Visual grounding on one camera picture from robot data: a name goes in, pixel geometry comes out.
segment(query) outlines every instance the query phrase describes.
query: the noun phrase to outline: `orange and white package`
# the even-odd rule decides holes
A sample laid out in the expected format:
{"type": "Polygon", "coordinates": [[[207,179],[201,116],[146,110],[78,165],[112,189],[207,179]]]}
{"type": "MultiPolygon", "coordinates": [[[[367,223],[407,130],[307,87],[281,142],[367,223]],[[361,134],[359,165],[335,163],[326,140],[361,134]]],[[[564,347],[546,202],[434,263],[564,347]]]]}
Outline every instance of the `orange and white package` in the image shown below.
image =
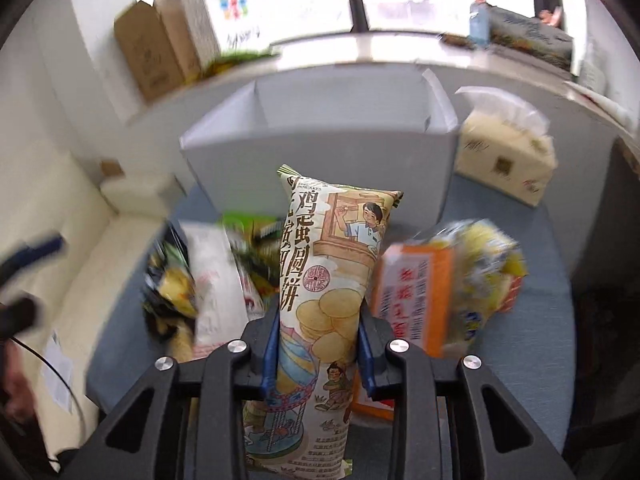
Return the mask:
{"type": "MultiPolygon", "coordinates": [[[[442,356],[454,269],[453,248],[441,244],[393,244],[380,257],[371,298],[373,316],[387,320],[396,337],[432,357],[442,356]]],[[[376,402],[357,377],[352,409],[392,420],[393,401],[376,402]]]]}

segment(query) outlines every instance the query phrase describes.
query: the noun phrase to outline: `cartoon man illustration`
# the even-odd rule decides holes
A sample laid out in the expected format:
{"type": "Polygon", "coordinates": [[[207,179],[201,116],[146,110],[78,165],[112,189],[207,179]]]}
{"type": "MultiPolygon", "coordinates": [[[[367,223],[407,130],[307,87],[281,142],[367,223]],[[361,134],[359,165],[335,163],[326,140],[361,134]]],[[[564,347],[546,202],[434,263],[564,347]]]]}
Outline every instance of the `cartoon man illustration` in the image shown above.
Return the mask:
{"type": "Polygon", "coordinates": [[[334,216],[338,227],[344,231],[345,236],[365,244],[374,255],[378,254],[380,242],[385,233],[385,227],[382,225],[382,208],[375,202],[364,203],[362,205],[364,222],[345,222],[344,216],[348,211],[347,206],[335,208],[334,216]]]}
{"type": "Polygon", "coordinates": [[[336,361],[326,369],[328,381],[322,386],[329,392],[329,399],[324,404],[316,404],[316,410],[327,412],[328,410],[340,410],[351,400],[352,382],[344,373],[344,368],[336,361]]]}

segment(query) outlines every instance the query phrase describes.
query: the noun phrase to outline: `red circular stamp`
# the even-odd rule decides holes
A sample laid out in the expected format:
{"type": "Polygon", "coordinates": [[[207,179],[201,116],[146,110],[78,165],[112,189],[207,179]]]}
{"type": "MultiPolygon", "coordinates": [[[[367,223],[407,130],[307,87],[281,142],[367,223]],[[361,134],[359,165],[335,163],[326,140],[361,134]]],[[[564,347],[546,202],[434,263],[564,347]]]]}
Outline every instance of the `red circular stamp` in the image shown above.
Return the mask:
{"type": "Polygon", "coordinates": [[[306,270],[305,275],[302,277],[302,285],[309,292],[320,292],[326,289],[330,280],[331,275],[328,270],[322,265],[314,265],[306,270]]]}

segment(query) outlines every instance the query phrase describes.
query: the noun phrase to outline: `carousel illustration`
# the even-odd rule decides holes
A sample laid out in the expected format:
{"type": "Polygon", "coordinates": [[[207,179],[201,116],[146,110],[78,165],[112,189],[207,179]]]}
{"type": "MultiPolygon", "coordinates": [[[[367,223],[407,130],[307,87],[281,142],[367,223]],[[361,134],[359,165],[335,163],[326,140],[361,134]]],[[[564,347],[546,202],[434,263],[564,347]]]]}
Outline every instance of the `carousel illustration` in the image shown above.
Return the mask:
{"type": "Polygon", "coordinates": [[[246,452],[259,458],[277,458],[300,446],[302,417],[318,380],[306,343],[292,328],[280,327],[278,371],[268,399],[247,402],[243,410],[246,452]]]}

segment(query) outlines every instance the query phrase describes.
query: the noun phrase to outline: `silver screw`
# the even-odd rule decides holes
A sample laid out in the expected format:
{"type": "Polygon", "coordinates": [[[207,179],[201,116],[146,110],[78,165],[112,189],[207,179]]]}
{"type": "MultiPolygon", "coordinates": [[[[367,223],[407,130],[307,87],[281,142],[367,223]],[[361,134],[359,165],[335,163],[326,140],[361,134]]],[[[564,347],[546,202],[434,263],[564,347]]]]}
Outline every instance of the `silver screw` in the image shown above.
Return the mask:
{"type": "Polygon", "coordinates": [[[404,339],[394,339],[389,343],[389,347],[396,353],[401,354],[409,349],[409,343],[404,339]]]}
{"type": "Polygon", "coordinates": [[[246,350],[246,343],[242,341],[242,339],[234,339],[226,346],[226,348],[232,354],[239,354],[240,352],[244,352],[246,350]]]}
{"type": "Polygon", "coordinates": [[[462,364],[471,370],[478,370],[482,366],[482,361],[477,355],[468,355],[462,359],[462,364]]]}
{"type": "Polygon", "coordinates": [[[156,368],[161,372],[168,370],[174,365],[174,360],[170,357],[161,357],[156,361],[156,368]]]}

